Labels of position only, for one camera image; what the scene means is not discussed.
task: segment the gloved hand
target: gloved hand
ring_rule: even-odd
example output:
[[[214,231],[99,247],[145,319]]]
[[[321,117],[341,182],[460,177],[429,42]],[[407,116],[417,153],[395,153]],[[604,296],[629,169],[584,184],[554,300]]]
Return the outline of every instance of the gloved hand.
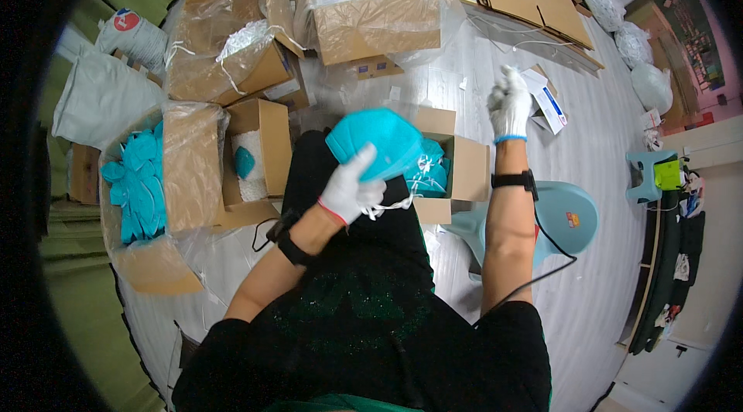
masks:
[[[526,141],[526,122],[531,111],[531,94],[521,75],[508,65],[501,67],[505,79],[493,88],[493,97],[488,103],[490,123],[493,124],[494,140],[497,144],[506,139]]]
[[[346,226],[361,215],[361,209],[382,202],[387,184],[383,180],[359,183],[377,156],[377,148],[367,143],[348,163],[339,165],[317,202],[340,218]]]

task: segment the white sack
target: white sack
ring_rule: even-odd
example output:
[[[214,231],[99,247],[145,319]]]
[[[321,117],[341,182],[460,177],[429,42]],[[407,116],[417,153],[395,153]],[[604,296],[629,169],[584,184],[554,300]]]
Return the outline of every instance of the white sack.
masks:
[[[116,57],[81,46],[54,109],[52,136],[104,150],[165,91]]]
[[[136,12],[123,8],[107,22],[98,22],[98,38],[95,47],[103,54],[116,49],[144,65],[162,80],[165,76],[165,47],[168,35]]]
[[[614,42],[622,60],[630,69],[641,62],[653,64],[652,48],[648,44],[650,33],[632,22],[622,23],[614,34]]]
[[[657,109],[661,115],[671,109],[673,105],[673,91],[671,91],[671,71],[663,72],[645,62],[637,65],[630,73],[632,88],[643,103],[645,110]]]

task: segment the light blue plastic chair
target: light blue plastic chair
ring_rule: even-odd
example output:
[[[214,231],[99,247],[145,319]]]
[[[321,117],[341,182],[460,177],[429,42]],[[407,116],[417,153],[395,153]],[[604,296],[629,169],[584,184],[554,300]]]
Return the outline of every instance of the light blue plastic chair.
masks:
[[[599,212],[594,200],[580,187],[565,182],[536,182],[536,191],[539,194],[536,212],[544,230],[565,252],[572,255],[582,252],[596,236],[599,226]],[[485,260],[487,215],[488,203],[476,203],[472,211],[454,213],[450,225],[441,225],[445,230],[458,234],[469,245],[480,268]],[[548,256],[561,253],[544,233],[539,232],[536,221],[534,230],[537,233],[534,248],[536,268]],[[481,280],[480,275],[474,273],[470,273],[469,278]]]
[[[643,182],[640,186],[631,187],[625,192],[627,199],[636,199],[639,203],[650,203],[659,200],[663,196],[663,191],[655,186],[655,170],[653,165],[663,162],[677,156],[674,150],[659,150],[657,152],[645,153],[627,153],[625,158],[629,161],[637,162],[643,173]]]

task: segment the teal respirator mask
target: teal respirator mask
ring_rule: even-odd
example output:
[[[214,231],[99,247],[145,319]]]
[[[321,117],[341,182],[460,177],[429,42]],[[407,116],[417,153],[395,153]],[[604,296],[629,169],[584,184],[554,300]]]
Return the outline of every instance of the teal respirator mask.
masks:
[[[414,167],[423,155],[423,135],[410,122],[390,109],[368,109],[348,114],[325,137],[325,143],[340,164],[345,164],[366,143],[377,148],[377,157],[361,182],[387,181]],[[414,194],[390,206],[376,205],[362,210],[374,220],[387,209],[409,208]]]

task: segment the person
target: person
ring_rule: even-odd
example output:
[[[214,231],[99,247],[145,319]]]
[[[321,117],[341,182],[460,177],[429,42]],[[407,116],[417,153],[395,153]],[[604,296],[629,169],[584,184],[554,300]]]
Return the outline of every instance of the person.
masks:
[[[513,69],[490,101],[496,178],[528,170],[531,96]],[[376,219],[365,205],[408,196],[403,177],[360,183],[367,145],[338,165],[321,132],[296,142],[284,209],[288,241],[255,265],[224,320],[181,372],[172,401],[188,410],[547,410],[551,372],[526,287],[534,203],[523,186],[493,189],[481,318],[469,325],[433,294],[414,208]]]

